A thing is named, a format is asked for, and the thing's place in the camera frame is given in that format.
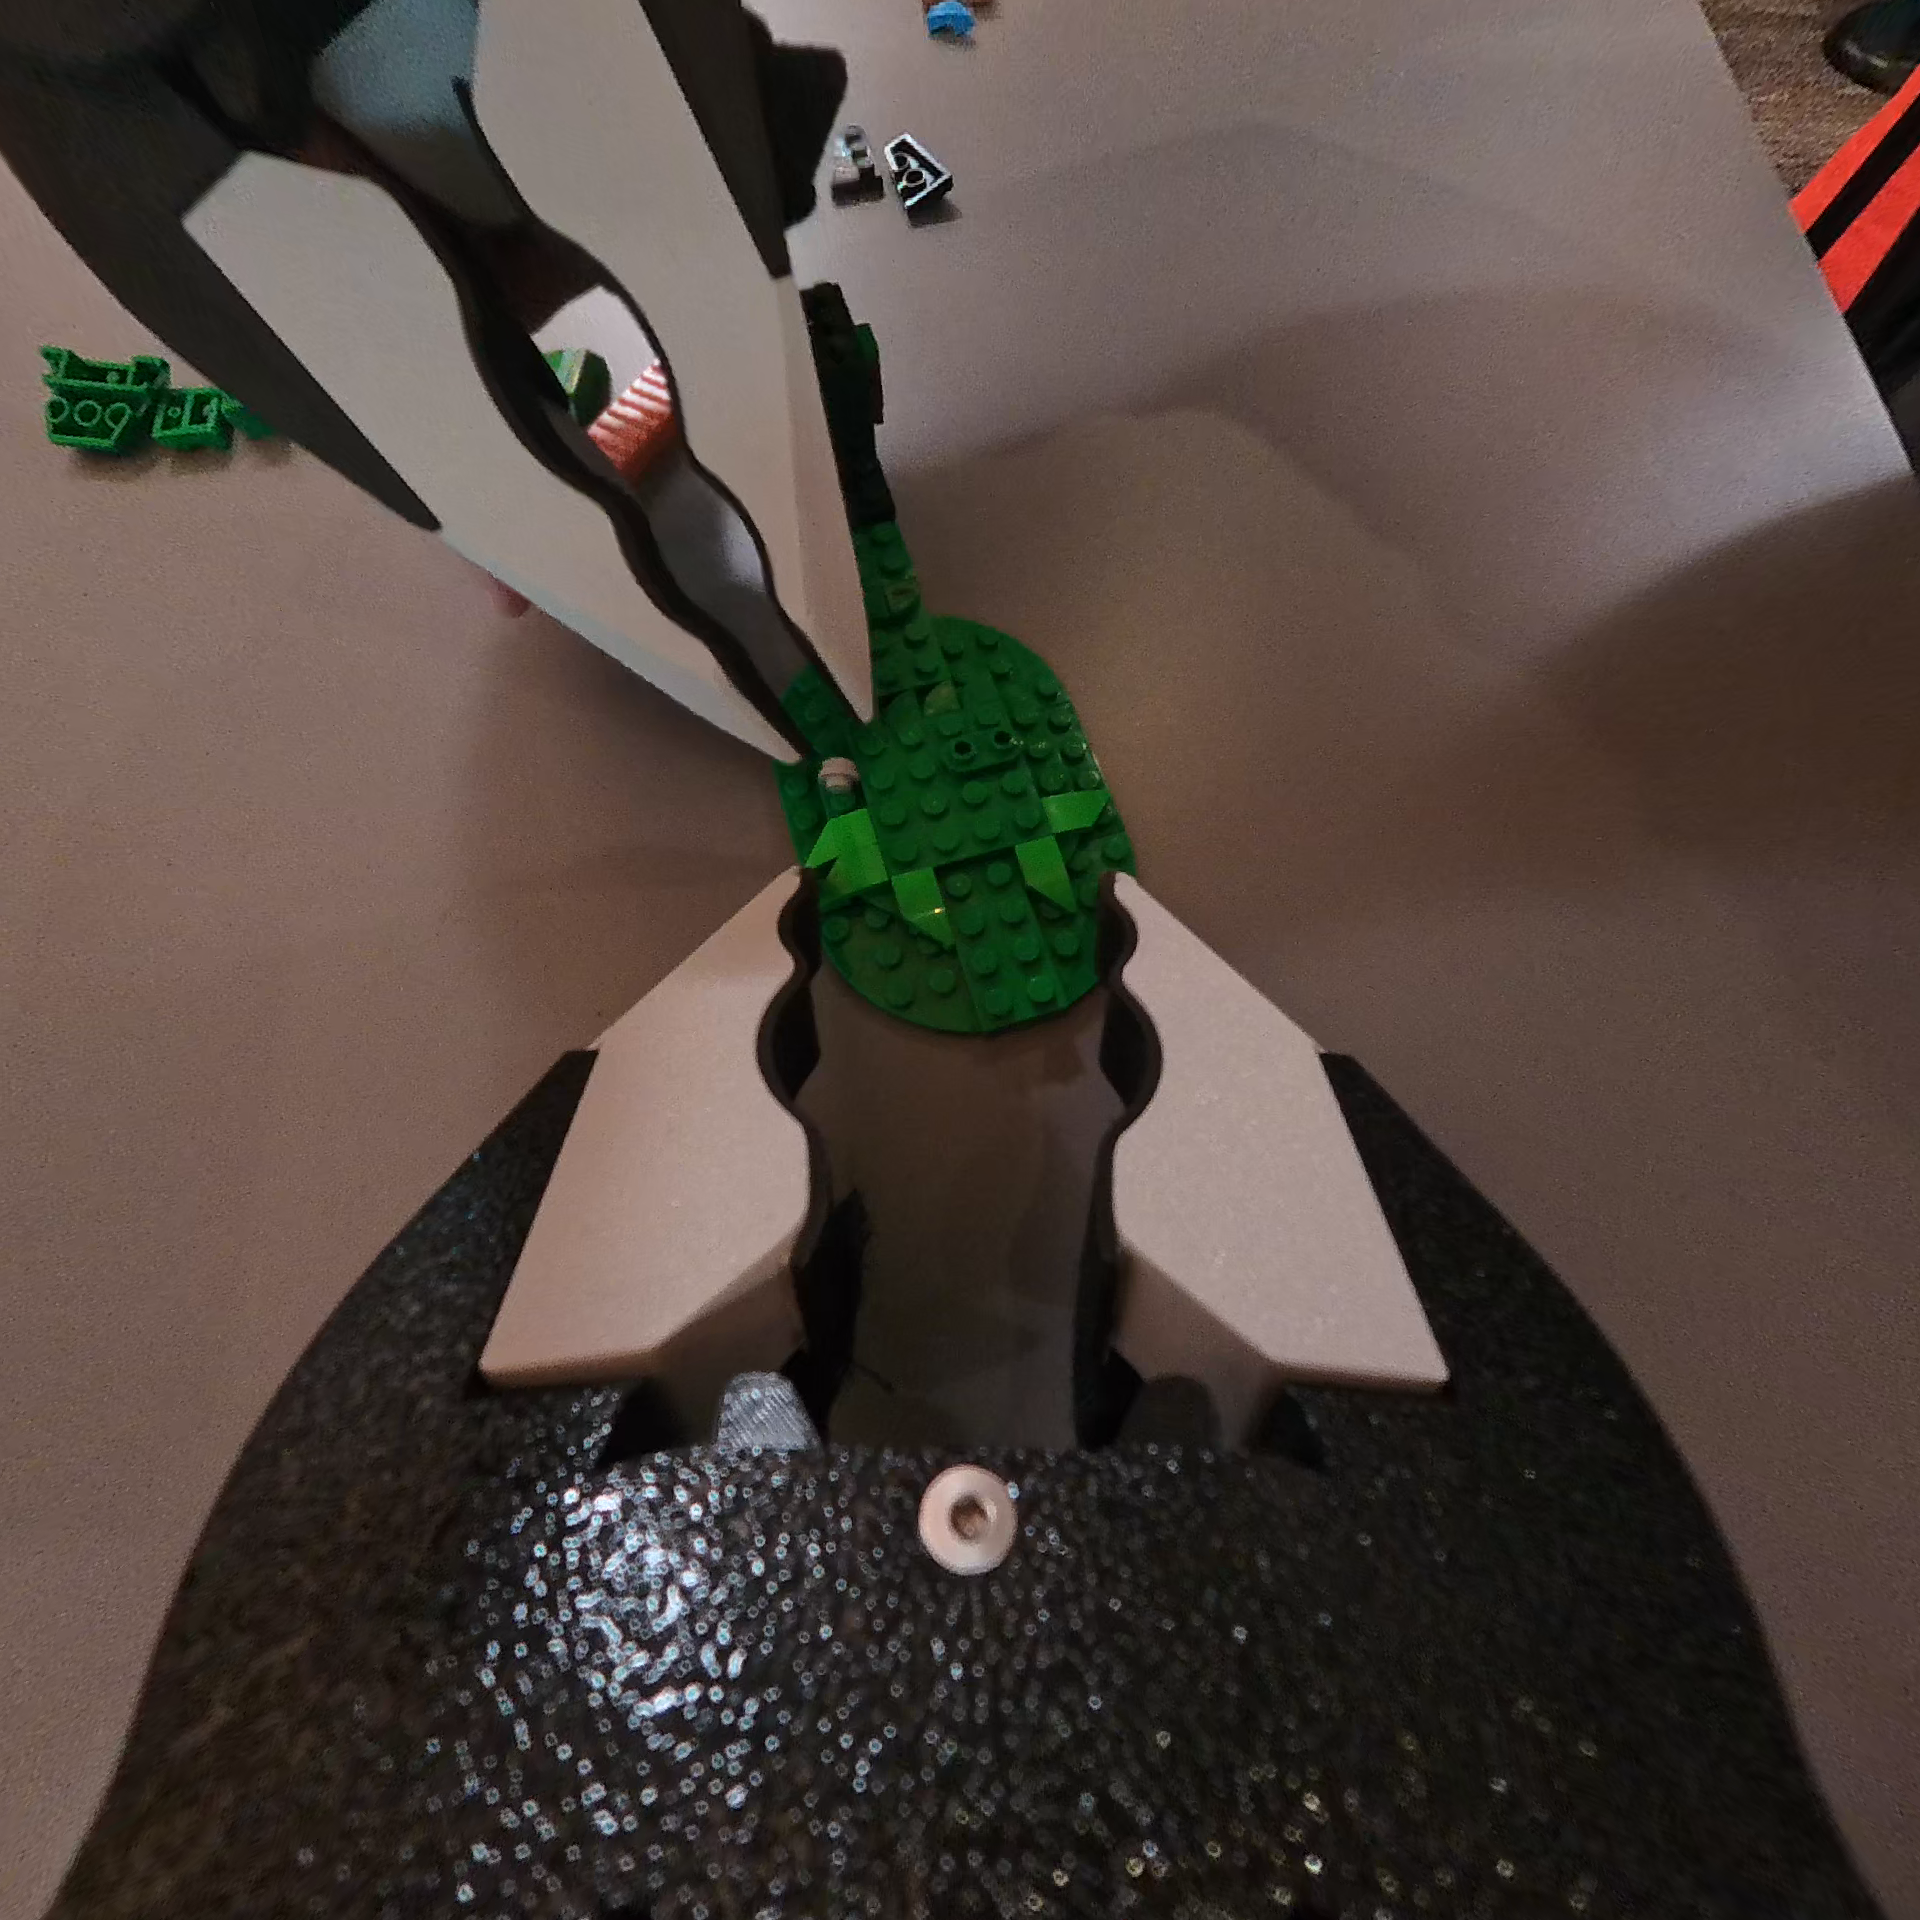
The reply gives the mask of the pile of small green bricks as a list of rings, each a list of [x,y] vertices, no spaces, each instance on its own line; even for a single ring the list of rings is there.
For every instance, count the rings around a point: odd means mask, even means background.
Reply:
[[[92,458],[226,453],[279,428],[215,386],[172,386],[165,354],[96,360],[41,343],[44,441]]]

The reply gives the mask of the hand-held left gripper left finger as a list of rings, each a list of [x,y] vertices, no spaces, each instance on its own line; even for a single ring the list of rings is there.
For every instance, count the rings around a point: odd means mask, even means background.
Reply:
[[[816,879],[787,866],[601,1033],[479,1351],[491,1383],[638,1378],[706,1430],[736,1377],[787,1377],[831,1422],[862,1229],[803,1111],[816,970]]]

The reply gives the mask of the green brick model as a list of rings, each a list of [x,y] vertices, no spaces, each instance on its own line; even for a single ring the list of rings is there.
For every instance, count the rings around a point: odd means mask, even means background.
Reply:
[[[881,1013],[933,1033],[1002,1033],[1095,987],[1095,890],[1134,866],[1061,680],[1012,636],[927,608],[881,465],[881,340],[837,286],[803,291],[852,560],[869,610],[874,717],[810,669],[787,691],[810,737],[778,811],[816,879],[823,955]],[[823,756],[862,785],[831,798]]]

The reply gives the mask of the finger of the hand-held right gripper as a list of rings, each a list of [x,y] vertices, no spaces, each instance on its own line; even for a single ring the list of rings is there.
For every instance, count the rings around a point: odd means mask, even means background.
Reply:
[[[776,610],[874,717],[862,576],[776,158],[776,103],[803,103],[811,139],[796,172],[811,188],[841,88],[837,48],[776,45],[747,4],[479,4],[479,131],[527,211],[629,294],[696,473],[760,539]]]
[[[677,591],[638,503],[560,415],[527,333],[448,269],[383,186],[248,149],[183,236],[455,555],[713,731],[776,760],[803,756],[747,649]]]

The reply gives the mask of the grey desk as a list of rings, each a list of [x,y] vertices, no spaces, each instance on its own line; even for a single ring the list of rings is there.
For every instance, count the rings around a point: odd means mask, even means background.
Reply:
[[[1140,879],[1593,1308],[1917,1913],[1917,480],[1700,4],[766,4],[957,217],[796,236]],[[766,884],[766,767],[152,350],[8,178],[8,1913],[343,1288]]]

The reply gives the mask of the orange brick separator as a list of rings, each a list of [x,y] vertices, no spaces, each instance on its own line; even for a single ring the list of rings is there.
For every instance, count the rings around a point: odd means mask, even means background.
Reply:
[[[591,444],[615,461],[623,484],[645,484],[663,461],[677,458],[677,412],[666,366],[645,360],[591,421]]]

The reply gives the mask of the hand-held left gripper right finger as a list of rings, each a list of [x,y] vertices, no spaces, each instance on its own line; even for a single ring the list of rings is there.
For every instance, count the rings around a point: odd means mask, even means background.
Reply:
[[[1134,874],[1095,890],[1095,1066],[1121,1094],[1082,1251],[1082,1441],[1183,1378],[1250,1441],[1293,1383],[1452,1383],[1318,1038]]]

